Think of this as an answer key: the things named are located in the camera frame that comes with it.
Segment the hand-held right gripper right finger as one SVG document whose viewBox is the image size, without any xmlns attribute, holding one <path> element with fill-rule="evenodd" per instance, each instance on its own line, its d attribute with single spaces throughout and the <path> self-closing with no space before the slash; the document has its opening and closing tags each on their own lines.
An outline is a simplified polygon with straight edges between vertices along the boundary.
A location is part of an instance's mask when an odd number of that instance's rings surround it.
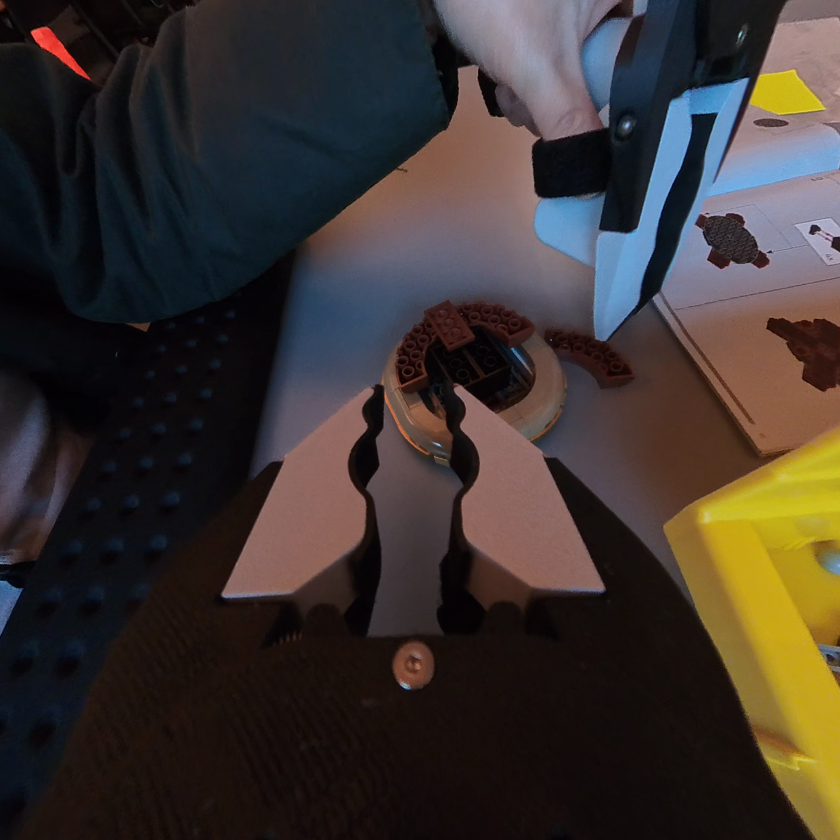
<svg viewBox="0 0 840 840">
<path fill-rule="evenodd" d="M 462 386 L 447 386 L 449 464 L 462 482 L 440 564 L 438 623 L 473 633 L 492 606 L 605 587 L 542 452 Z"/>
</svg>

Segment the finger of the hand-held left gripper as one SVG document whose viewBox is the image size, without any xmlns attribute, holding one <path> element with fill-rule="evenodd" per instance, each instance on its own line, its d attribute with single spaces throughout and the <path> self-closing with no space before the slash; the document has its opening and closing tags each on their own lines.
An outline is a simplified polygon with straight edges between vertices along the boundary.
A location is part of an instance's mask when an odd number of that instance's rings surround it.
<svg viewBox="0 0 840 840">
<path fill-rule="evenodd" d="M 747 84 L 741 79 L 688 90 L 668 108 L 644 205 L 653 209 L 654 233 L 644 305 L 661 290 L 716 179 Z"/>
<path fill-rule="evenodd" d="M 599 340 L 609 339 L 639 303 L 665 203 L 686 160 L 692 118 L 699 103 L 698 98 L 677 98 L 669 104 L 635 229 L 619 233 L 613 230 L 617 222 L 601 222 L 596 242 L 594 294 L 594 332 Z"/>
</svg>

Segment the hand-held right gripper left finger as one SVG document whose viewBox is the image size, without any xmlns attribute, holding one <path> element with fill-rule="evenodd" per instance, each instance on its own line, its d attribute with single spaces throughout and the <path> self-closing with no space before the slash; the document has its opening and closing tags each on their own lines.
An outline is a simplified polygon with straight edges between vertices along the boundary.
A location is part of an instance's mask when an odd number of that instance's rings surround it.
<svg viewBox="0 0 840 840">
<path fill-rule="evenodd" d="M 382 550 L 366 487 L 383 413 L 383 388 L 367 387 L 284 458 L 224 599 L 280 599 L 302 616 L 331 605 L 352 633 L 367 634 Z"/>
</svg>

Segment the brown curved brick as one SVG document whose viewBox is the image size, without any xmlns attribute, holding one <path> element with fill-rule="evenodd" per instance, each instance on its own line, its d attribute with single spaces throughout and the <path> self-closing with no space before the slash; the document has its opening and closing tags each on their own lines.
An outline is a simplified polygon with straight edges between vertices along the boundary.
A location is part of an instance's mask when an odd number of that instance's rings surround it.
<svg viewBox="0 0 840 840">
<path fill-rule="evenodd" d="M 606 341 L 560 328 L 546 329 L 543 337 L 559 361 L 582 368 L 602 389 L 625 385 L 635 378 L 630 364 Z"/>
</svg>

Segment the tan brick pot base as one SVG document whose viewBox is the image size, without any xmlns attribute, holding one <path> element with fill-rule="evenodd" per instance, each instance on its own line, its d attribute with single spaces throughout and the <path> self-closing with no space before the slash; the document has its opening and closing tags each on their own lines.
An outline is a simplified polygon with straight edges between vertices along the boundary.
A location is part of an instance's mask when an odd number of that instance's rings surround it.
<svg viewBox="0 0 840 840">
<path fill-rule="evenodd" d="M 388 357 L 382 377 L 385 403 L 404 438 L 439 464 L 449 460 L 445 387 L 461 385 L 529 440 L 557 421 L 566 379 L 554 351 L 532 321 L 500 303 L 450 307 L 473 334 L 450 349 L 435 328 L 439 304 L 425 311 Z"/>
</svg>

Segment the yellow plastic bin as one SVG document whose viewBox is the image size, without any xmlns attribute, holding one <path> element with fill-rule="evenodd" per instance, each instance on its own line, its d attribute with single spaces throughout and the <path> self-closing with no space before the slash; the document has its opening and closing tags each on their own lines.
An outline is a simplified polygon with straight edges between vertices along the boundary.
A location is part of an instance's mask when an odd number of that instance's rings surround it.
<svg viewBox="0 0 840 840">
<path fill-rule="evenodd" d="M 839 837 L 839 432 L 694 502 L 665 525 L 763 756 L 816 838 Z"/>
</svg>

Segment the person's left forearm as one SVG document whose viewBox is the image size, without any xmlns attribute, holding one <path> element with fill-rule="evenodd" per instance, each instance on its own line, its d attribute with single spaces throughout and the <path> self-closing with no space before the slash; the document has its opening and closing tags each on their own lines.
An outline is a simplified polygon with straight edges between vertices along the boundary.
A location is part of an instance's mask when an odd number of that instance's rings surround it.
<svg viewBox="0 0 840 840">
<path fill-rule="evenodd" d="M 97 88 L 2 46 L 3 293 L 99 322 L 233 294 L 448 126 L 417 2 L 201 2 Z"/>
</svg>

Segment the person's left hand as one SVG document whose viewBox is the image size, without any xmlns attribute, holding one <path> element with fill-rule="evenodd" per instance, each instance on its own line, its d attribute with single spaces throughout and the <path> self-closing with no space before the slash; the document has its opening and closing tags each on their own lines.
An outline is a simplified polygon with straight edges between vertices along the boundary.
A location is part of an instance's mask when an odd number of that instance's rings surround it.
<svg viewBox="0 0 840 840">
<path fill-rule="evenodd" d="M 455 47 L 497 83 L 497 104 L 544 140 L 597 131 L 581 48 L 617 1 L 435 1 Z"/>
</svg>

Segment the yellow sticky note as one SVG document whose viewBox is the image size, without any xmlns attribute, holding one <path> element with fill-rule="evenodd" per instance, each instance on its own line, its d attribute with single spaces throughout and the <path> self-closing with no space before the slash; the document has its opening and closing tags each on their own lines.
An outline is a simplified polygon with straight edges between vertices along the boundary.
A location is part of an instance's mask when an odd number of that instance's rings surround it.
<svg viewBox="0 0 840 840">
<path fill-rule="evenodd" d="M 796 70 L 760 74 L 750 104 L 778 116 L 825 110 L 822 101 Z"/>
</svg>

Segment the instruction booklet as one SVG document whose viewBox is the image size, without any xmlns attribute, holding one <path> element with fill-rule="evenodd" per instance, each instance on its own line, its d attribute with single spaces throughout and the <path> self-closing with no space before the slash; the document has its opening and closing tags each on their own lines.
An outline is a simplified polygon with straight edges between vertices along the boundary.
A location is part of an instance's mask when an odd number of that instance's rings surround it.
<svg viewBox="0 0 840 840">
<path fill-rule="evenodd" d="M 838 36 L 778 25 L 763 74 L 823 109 L 748 106 L 655 300 L 761 455 L 838 425 Z"/>
</svg>

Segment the orange traffic cone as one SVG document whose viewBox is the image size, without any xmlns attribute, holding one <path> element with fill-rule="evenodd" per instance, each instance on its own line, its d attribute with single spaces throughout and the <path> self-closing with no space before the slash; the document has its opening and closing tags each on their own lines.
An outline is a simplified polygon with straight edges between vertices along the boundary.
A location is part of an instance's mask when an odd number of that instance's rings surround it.
<svg viewBox="0 0 840 840">
<path fill-rule="evenodd" d="M 30 35 L 38 47 L 58 58 L 79 76 L 90 79 L 88 73 L 77 63 L 67 47 L 56 36 L 51 28 L 46 26 L 34 28 L 30 31 Z"/>
</svg>

